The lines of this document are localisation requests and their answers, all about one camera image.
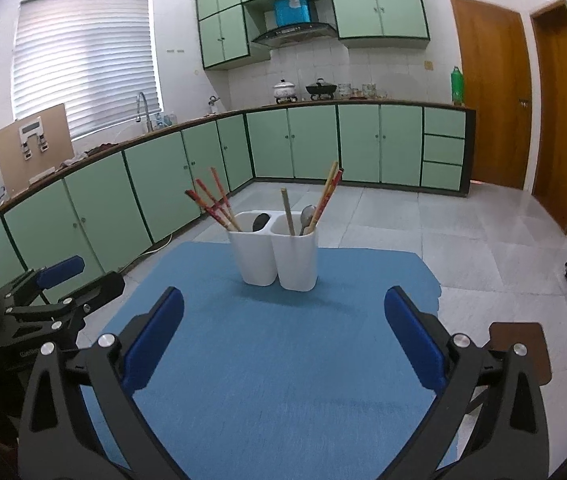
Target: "white utensil holder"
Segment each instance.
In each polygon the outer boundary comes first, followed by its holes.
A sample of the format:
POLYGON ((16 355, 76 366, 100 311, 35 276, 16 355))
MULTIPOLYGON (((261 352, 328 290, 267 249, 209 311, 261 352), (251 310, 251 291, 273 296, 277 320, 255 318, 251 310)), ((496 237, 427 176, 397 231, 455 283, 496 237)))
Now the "white utensil holder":
MULTIPOLYGON (((317 248, 319 237, 317 228, 304 236, 291 236, 288 221, 282 212, 264 228, 270 232, 279 283, 288 290, 307 292, 317 283, 317 248)), ((292 213, 294 232, 301 230, 301 213, 292 213)))
POLYGON ((270 241, 270 224, 275 222, 280 211, 247 211, 236 215, 237 224, 243 232, 228 231, 235 261, 241 278, 249 285, 271 285, 277 277, 277 266, 273 245, 270 241), (262 230, 252 232, 252 224, 260 214, 267 213, 270 220, 262 230))

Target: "white blind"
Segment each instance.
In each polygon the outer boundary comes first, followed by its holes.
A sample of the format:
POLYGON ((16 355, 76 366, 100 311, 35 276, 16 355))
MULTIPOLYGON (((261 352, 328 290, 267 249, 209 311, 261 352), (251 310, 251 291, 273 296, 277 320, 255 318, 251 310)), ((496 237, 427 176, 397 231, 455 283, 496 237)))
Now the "white blind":
POLYGON ((24 2, 13 56, 15 117, 64 103, 76 137, 136 117, 139 92, 158 112, 152 54, 148 0, 24 2))

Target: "faucet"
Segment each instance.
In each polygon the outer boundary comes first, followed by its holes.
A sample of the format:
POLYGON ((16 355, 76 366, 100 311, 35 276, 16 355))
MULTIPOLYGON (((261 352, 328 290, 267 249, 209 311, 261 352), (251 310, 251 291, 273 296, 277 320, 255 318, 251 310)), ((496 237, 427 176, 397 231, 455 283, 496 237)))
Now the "faucet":
POLYGON ((139 114, 140 104, 141 104, 139 97, 141 97, 144 100, 144 111, 146 112, 146 126, 148 126, 148 133, 150 133, 152 131, 152 122, 150 121, 150 114, 148 113, 148 102, 146 101, 146 96, 144 95, 144 92, 139 92, 137 94, 137 122, 138 123, 142 122, 142 117, 139 114))

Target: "range hood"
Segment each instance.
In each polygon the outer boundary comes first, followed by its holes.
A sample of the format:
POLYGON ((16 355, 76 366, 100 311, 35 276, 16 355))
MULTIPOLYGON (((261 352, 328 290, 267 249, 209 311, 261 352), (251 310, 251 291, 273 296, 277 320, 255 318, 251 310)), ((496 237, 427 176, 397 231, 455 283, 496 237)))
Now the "range hood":
POLYGON ((336 38, 338 34, 335 27, 329 23, 303 22, 274 28, 252 41, 270 48, 279 48, 288 44, 320 38, 321 36, 336 38))

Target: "blue gripper pad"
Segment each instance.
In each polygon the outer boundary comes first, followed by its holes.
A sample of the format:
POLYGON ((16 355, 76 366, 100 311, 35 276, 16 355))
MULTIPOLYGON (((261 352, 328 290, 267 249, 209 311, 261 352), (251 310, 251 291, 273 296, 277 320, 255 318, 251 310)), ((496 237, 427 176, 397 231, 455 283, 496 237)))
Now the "blue gripper pad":
POLYGON ((53 288, 81 274, 84 267, 85 264, 81 256, 71 256, 67 260, 40 271, 37 276, 37 286, 42 290, 53 288))
POLYGON ((446 358, 418 317, 418 310, 397 287, 386 293, 386 319, 421 385, 439 394, 446 386, 446 358))
POLYGON ((145 316, 150 316, 150 319, 124 356, 122 388, 130 396, 148 385, 161 356, 181 323, 184 316, 184 297, 181 291, 169 287, 145 316))

